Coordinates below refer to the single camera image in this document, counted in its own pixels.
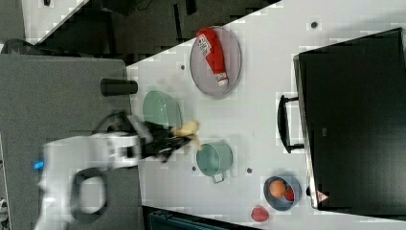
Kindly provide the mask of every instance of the suitcase handle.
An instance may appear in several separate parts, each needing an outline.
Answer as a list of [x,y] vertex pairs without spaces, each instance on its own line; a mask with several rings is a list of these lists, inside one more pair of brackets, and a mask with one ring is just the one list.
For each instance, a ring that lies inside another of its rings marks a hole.
[[282,140],[284,147],[286,148],[287,152],[291,152],[292,150],[297,149],[304,149],[304,144],[295,144],[290,145],[290,137],[289,137],[289,124],[287,121],[287,113],[286,113],[286,103],[298,101],[299,97],[296,98],[286,98],[284,95],[281,96],[281,100],[278,106],[278,131]]

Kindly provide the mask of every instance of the red bottle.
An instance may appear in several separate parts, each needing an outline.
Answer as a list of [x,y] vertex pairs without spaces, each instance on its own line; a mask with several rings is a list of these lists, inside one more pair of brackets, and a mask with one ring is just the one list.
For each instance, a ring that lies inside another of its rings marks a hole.
[[212,68],[218,85],[227,85],[228,78],[224,65],[223,49],[215,31],[210,28],[203,28],[197,32],[196,36],[200,50]]

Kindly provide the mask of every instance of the mug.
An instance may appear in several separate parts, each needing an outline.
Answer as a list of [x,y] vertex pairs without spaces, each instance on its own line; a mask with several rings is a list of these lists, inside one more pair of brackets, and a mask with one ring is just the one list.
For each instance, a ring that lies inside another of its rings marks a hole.
[[199,170],[216,184],[224,181],[224,173],[233,165],[233,153],[224,141],[204,144],[197,152],[196,162]]

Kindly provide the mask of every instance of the white table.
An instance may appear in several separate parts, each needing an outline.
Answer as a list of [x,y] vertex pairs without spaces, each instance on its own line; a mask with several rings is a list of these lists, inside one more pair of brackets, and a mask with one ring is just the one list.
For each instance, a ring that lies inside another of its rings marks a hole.
[[33,45],[43,41],[89,0],[21,0],[26,40]]
[[[317,21],[319,27],[310,28]],[[320,212],[305,196],[306,163],[302,151],[288,154],[279,139],[277,105],[281,94],[296,95],[292,58],[320,46],[406,28],[404,0],[283,0],[226,25],[240,44],[240,82],[220,101],[202,94],[194,85],[189,57],[194,40],[127,67],[139,83],[132,110],[142,114],[143,98],[152,85],[172,95],[181,105],[184,121],[201,122],[202,142],[224,139],[235,155],[226,180],[214,184],[196,166],[196,147],[177,152],[167,164],[140,162],[143,205],[260,229],[404,229],[406,222]],[[289,109],[292,143],[301,143],[299,108]],[[252,168],[253,173],[246,172]],[[288,212],[277,212],[263,197],[266,178],[291,173],[300,181],[303,198]],[[268,209],[263,224],[250,219],[255,205]]]

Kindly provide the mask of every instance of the gray plate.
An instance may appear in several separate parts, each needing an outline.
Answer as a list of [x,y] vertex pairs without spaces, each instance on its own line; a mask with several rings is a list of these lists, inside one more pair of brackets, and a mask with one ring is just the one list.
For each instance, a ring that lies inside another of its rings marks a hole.
[[218,85],[210,65],[207,63],[197,44],[197,40],[194,42],[191,52],[191,74],[194,83],[200,91],[214,98],[221,99],[237,83],[239,70],[241,69],[241,51],[239,50],[236,38],[230,32],[221,27],[212,27],[212,29],[221,42],[229,82],[224,87]]

